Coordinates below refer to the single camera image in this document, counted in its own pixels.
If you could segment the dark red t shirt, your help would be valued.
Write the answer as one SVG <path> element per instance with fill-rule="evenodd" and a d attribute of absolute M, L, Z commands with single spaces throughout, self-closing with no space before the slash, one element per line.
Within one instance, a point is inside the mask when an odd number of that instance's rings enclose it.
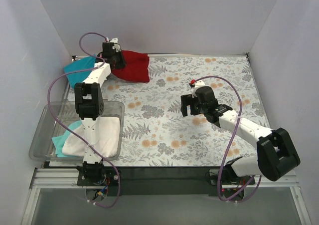
<path fill-rule="evenodd" d="M 150 81 L 148 70 L 149 56 L 146 53 L 129 50 L 123 50 L 123 56 L 126 66 L 122 69 L 113 69 L 112 74 L 128 82 L 148 83 Z"/>

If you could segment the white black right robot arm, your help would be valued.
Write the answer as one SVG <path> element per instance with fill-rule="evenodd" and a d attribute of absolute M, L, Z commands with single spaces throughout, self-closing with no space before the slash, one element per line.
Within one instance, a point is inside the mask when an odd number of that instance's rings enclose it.
<path fill-rule="evenodd" d="M 184 117 L 202 114 L 211 124 L 233 132 L 256 148 L 256 157 L 237 158 L 226 164 L 238 177 L 261 175 L 275 182 L 301 163 L 287 130 L 274 130 L 241 118 L 230 106 L 219 104 L 208 86 L 181 96 L 180 110 Z"/>

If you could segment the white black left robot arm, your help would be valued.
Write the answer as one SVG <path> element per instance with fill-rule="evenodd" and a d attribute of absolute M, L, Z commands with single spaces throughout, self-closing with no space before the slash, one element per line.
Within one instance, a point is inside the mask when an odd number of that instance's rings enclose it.
<path fill-rule="evenodd" d="M 95 59 L 94 70 L 88 77 L 74 86 L 75 109 L 82 123 L 85 148 L 83 165 L 79 170 L 83 178 L 100 185 L 106 179 L 103 160 L 119 155 L 121 119 L 104 116 L 104 100 L 101 86 L 112 69 L 123 68 L 126 63 L 117 38 L 102 43 L 101 55 Z"/>

